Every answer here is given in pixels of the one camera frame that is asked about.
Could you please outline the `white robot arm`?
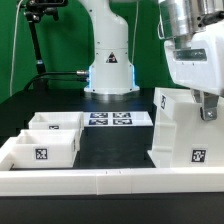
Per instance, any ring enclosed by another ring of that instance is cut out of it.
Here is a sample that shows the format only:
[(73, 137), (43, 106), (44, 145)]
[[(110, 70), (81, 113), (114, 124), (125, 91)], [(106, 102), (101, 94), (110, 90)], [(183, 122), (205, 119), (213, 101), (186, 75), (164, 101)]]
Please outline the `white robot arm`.
[[(111, 11), (110, 1), (79, 0), (94, 33), (94, 61), (85, 91), (105, 98), (139, 90), (128, 58), (128, 24)], [(224, 97), (224, 0), (157, 2), (157, 32), (171, 78), (192, 90), (203, 120), (215, 120), (218, 99)]]

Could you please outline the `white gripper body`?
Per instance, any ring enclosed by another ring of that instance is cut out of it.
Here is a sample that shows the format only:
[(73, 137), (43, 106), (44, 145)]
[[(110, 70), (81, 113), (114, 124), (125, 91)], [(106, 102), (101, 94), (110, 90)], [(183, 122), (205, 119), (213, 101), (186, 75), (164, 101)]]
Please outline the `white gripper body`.
[(224, 96), (223, 28), (196, 33), (190, 49), (176, 50), (172, 41), (165, 41), (164, 49), (175, 84)]

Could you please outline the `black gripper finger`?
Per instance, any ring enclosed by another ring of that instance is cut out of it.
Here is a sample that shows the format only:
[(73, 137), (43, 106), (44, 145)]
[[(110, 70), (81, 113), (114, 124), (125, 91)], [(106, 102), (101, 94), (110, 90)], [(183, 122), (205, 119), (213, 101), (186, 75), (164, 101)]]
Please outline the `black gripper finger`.
[(200, 92), (201, 99), (201, 118), (204, 121), (211, 121), (217, 119), (217, 105), (219, 97), (217, 95)]

